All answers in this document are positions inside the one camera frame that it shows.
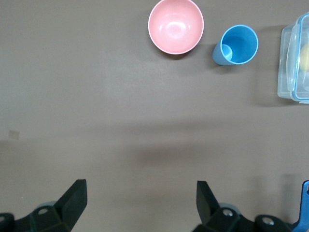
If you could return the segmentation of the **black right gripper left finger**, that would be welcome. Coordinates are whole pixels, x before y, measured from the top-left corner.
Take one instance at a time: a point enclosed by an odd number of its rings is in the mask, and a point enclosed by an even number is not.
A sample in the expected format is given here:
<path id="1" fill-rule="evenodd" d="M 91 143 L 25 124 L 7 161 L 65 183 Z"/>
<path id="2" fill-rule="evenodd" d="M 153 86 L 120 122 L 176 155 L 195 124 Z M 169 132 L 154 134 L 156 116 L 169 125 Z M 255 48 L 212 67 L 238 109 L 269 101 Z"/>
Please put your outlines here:
<path id="1" fill-rule="evenodd" d="M 45 203 L 23 218 L 0 213 L 0 232 L 71 232 L 86 206 L 87 183 L 78 179 L 56 202 Z"/>

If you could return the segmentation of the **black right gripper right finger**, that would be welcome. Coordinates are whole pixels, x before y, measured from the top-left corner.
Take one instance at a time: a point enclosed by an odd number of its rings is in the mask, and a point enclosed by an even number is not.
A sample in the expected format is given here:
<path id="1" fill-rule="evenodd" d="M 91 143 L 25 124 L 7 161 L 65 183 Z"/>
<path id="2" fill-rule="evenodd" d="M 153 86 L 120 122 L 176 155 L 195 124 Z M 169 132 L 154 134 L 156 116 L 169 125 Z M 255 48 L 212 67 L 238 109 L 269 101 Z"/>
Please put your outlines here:
<path id="1" fill-rule="evenodd" d="M 254 221 L 230 206 L 220 206 L 206 181 L 197 181 L 197 211 L 201 224 L 192 232 L 292 232 L 292 226 L 271 215 Z"/>

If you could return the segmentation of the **pink bowl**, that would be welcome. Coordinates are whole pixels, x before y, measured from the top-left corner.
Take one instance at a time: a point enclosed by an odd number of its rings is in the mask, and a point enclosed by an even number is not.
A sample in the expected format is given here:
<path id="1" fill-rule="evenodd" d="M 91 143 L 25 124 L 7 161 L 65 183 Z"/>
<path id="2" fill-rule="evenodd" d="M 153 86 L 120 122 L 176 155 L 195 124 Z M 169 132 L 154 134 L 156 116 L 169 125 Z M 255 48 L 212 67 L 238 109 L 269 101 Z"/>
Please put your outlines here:
<path id="1" fill-rule="evenodd" d="M 204 31 L 204 18 L 192 0 L 160 0 L 148 19 L 148 33 L 162 52 L 182 55 L 199 43 Z"/>

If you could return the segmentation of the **clear plastic food container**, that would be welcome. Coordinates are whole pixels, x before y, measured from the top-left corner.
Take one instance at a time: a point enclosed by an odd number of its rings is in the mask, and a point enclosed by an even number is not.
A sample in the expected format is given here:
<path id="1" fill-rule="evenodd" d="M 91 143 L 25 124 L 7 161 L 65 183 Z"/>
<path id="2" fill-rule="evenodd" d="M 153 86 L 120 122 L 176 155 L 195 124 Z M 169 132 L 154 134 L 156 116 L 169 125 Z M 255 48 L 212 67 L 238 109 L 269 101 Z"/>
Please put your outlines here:
<path id="1" fill-rule="evenodd" d="M 281 32 L 278 88 L 280 98 L 309 104 L 309 72 L 299 67 L 300 51 L 309 43 L 309 12 Z"/>

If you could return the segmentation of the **blue plastic cup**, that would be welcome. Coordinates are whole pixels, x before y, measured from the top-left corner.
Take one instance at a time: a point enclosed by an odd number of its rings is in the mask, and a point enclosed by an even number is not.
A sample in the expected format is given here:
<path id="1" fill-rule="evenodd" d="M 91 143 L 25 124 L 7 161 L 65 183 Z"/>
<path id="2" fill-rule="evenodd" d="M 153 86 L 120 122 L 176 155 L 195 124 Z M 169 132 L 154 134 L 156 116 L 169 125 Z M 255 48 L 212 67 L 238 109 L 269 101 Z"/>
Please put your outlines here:
<path id="1" fill-rule="evenodd" d="M 242 65 L 254 58 L 258 46 L 258 36 L 251 27 L 234 25 L 224 32 L 212 58 L 218 65 Z"/>

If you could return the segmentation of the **yellow food piece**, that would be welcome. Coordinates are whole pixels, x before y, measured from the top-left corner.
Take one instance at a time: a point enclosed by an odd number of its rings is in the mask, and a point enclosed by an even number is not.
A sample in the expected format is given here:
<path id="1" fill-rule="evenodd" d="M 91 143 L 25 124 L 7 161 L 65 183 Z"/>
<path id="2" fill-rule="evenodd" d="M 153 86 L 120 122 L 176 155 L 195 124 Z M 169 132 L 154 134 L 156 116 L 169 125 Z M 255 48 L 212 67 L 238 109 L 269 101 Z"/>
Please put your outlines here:
<path id="1" fill-rule="evenodd" d="M 304 45 L 300 51 L 299 67 L 302 71 L 309 72 L 309 43 Z"/>

